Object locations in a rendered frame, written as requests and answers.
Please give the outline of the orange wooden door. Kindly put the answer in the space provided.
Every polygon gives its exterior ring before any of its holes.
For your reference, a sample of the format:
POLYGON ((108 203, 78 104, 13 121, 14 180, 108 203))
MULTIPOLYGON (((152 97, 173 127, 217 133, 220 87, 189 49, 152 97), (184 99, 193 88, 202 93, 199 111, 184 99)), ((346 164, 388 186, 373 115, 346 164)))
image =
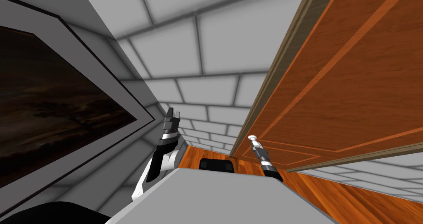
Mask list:
POLYGON ((288 172, 420 151, 423 0, 303 0, 231 156, 250 135, 288 172))

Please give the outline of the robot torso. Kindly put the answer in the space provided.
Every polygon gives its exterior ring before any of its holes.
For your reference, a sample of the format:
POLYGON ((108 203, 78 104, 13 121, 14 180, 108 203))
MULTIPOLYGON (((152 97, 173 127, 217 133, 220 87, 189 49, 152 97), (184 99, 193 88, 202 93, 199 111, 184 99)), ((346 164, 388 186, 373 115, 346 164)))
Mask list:
POLYGON ((283 182, 177 168, 106 224, 338 224, 283 182))

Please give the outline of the dark picture in grey frame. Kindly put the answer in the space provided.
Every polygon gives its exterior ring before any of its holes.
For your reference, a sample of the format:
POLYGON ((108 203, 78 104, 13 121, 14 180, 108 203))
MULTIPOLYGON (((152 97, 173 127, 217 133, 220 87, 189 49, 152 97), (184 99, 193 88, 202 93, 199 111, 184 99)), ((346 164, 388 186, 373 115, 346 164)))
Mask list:
POLYGON ((0 217, 154 120, 59 15, 0 0, 0 217))

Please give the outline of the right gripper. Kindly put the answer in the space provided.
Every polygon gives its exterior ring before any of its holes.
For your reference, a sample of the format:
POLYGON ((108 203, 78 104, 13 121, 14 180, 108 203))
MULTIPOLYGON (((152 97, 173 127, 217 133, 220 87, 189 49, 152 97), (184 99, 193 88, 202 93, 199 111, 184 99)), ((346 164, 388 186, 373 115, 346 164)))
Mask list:
POLYGON ((258 141, 251 141, 252 151, 254 155, 260 159, 261 157, 268 158, 268 152, 258 141))

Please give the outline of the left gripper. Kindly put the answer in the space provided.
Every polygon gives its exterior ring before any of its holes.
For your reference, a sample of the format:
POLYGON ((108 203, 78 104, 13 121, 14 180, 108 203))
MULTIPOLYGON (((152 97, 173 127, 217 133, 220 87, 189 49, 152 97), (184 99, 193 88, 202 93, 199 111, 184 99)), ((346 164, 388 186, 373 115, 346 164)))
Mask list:
POLYGON ((180 122, 180 112, 174 111, 174 108, 169 107, 164 118, 163 138, 172 138, 177 136, 180 122))

